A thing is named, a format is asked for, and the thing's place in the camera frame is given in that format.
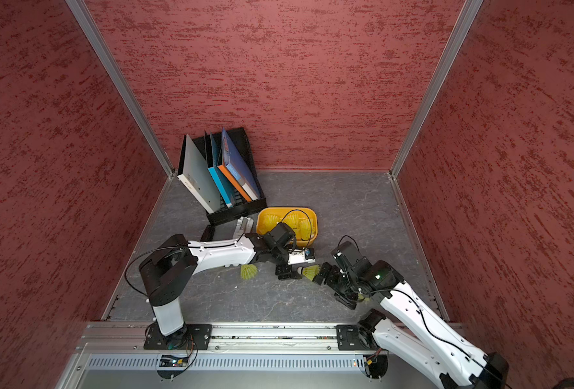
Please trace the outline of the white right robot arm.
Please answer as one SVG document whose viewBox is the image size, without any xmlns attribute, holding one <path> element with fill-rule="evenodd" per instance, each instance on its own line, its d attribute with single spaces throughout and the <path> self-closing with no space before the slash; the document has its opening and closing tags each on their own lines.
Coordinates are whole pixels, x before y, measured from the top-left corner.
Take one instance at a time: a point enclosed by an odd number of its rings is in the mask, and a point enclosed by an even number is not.
<svg viewBox="0 0 574 389">
<path fill-rule="evenodd" d="M 408 363 L 438 388 L 504 388 L 509 364 L 498 353 L 473 345 L 421 301 L 390 264 L 361 259 L 353 265 L 323 264 L 311 280 L 326 285 L 335 299 L 355 308 L 360 298 L 380 305 L 361 317 L 353 329 L 356 345 L 368 348 L 366 374 L 383 376 L 383 352 Z"/>
</svg>

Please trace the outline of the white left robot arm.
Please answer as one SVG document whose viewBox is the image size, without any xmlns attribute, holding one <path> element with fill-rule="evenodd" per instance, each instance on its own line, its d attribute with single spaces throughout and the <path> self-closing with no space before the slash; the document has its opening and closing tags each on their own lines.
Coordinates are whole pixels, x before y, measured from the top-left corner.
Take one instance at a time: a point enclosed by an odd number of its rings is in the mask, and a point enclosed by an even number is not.
<svg viewBox="0 0 574 389">
<path fill-rule="evenodd" d="M 268 233 L 243 233 L 223 241 L 188 241 L 173 235 L 159 248 L 146 254 L 139 264 L 139 275 L 157 329 L 163 337 L 186 332 L 182 295 L 190 279 L 219 267 L 241 267 L 269 262 L 283 280 L 298 275 L 296 266 L 312 264 L 314 250 L 298 248 L 296 233 L 280 222 Z"/>
</svg>

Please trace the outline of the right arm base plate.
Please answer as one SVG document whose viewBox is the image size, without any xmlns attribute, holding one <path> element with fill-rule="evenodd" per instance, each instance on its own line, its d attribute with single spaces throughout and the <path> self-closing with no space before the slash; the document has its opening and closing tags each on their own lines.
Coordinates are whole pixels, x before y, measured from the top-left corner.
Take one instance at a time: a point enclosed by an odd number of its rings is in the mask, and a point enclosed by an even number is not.
<svg viewBox="0 0 574 389">
<path fill-rule="evenodd" d="M 370 328 L 357 324 L 337 325 L 336 340 L 341 351 L 377 351 L 378 344 L 374 340 Z"/>
</svg>

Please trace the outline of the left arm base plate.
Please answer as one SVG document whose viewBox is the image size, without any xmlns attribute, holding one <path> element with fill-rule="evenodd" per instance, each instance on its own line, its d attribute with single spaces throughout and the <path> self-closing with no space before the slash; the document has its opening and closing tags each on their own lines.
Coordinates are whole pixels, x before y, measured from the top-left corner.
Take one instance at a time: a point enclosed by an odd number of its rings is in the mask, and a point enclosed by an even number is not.
<svg viewBox="0 0 574 389">
<path fill-rule="evenodd" d="M 145 332 L 145 350 L 207 350 L 212 336 L 211 324 L 186 324 L 182 329 L 164 336 L 157 323 Z"/>
</svg>

